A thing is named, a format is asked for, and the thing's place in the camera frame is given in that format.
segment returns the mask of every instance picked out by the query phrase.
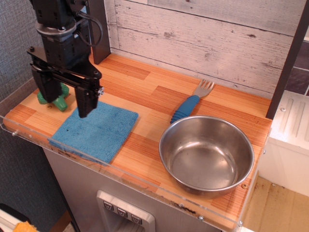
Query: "wooden countertop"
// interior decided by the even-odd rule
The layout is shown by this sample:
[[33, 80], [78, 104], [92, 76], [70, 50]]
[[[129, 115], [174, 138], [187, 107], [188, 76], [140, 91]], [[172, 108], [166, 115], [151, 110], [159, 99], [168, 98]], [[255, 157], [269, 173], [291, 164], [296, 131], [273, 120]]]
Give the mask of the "wooden countertop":
[[[48, 144], [47, 138], [57, 131], [76, 108], [72, 89], [66, 99], [69, 107], [65, 112], [60, 112], [51, 104], [40, 105], [36, 90], [6, 115], [4, 124], [12, 131], [18, 130], [25, 138], [97, 172], [120, 177], [123, 183], [185, 213], [194, 217], [203, 215], [206, 222], [222, 230], [234, 230], [233, 221], [240, 220], [249, 189], [239, 185], [233, 192], [213, 200], [189, 194], [170, 178], [158, 152], [160, 137], [169, 126], [171, 116], [192, 95], [200, 80], [114, 54], [96, 67], [102, 72], [101, 85], [105, 90], [100, 101], [139, 114], [137, 123], [111, 161], [111, 166], [91, 163]], [[253, 145], [255, 162], [249, 177], [244, 181], [247, 185], [251, 184], [272, 122], [265, 118], [269, 104], [268, 99], [215, 85], [192, 112], [192, 115], [223, 118], [248, 136]]]

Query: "cable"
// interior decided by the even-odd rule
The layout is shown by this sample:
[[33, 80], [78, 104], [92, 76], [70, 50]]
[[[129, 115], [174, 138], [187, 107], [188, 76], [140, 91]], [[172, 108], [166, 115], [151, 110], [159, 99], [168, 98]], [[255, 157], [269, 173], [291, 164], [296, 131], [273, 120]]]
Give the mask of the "cable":
[[83, 38], [83, 36], [82, 36], [82, 34], [81, 34], [80, 31], [77, 30], [77, 31], [75, 32], [75, 34], [79, 35], [79, 37], [81, 38], [81, 40], [82, 40], [85, 44], [87, 44], [88, 46], [91, 46], [91, 47], [97, 46], [97, 45], [101, 42], [102, 37], [103, 37], [103, 28], [102, 28], [101, 23], [100, 23], [96, 18], [93, 18], [93, 17], [91, 17], [90, 15], [88, 15], [88, 14], [86, 14], [86, 13], [84, 13], [84, 12], [81, 12], [81, 11], [80, 11], [79, 13], [77, 13], [77, 15], [78, 15], [79, 17], [82, 17], [82, 18], [84, 18], [84, 19], [87, 19], [87, 20], [90, 20], [90, 21], [96, 23], [97, 26], [98, 26], [98, 28], [99, 28], [99, 30], [100, 30], [100, 37], [99, 37], [98, 41], [97, 41], [95, 44], [91, 44], [91, 43], [88, 43], [88, 42]]

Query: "blue fork handle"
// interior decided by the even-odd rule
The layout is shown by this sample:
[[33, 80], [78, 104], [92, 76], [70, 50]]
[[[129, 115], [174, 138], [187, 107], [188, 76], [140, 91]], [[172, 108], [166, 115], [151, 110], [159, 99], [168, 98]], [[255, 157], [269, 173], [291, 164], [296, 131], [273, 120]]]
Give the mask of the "blue fork handle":
[[194, 107], [197, 105], [198, 101], [199, 101], [199, 96], [197, 95], [192, 95], [188, 97], [187, 100], [185, 100], [179, 106], [179, 108], [175, 111], [170, 123], [172, 124], [178, 119], [189, 116], [191, 112], [193, 111]]

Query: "fork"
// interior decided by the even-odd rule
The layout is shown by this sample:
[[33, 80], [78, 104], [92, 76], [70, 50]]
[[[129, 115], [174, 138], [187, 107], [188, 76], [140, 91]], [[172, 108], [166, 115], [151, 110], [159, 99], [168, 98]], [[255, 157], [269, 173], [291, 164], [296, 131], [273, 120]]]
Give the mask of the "fork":
[[183, 117], [187, 117], [191, 114], [194, 107], [199, 102], [199, 99], [202, 97], [207, 96], [212, 88], [214, 86], [214, 82], [210, 82], [207, 80], [201, 80], [201, 82], [198, 84], [197, 88], [195, 89], [192, 96], [188, 97], [187, 100], [185, 100], [179, 108], [175, 111], [170, 123], [177, 121], [178, 119], [181, 119]]

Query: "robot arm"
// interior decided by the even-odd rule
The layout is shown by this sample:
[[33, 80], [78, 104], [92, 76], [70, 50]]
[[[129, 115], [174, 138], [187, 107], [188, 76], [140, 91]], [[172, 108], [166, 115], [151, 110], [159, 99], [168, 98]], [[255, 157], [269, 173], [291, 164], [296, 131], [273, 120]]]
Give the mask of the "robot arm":
[[47, 102], [62, 94], [60, 82], [74, 87], [79, 116], [86, 117], [97, 107], [98, 98], [103, 93], [99, 84], [102, 75], [88, 59], [91, 46], [94, 46], [90, 44], [88, 21], [94, 21], [100, 29], [101, 25], [81, 12], [87, 1], [30, 2], [37, 17], [36, 29], [44, 46], [30, 47], [27, 51], [32, 57], [34, 80]]

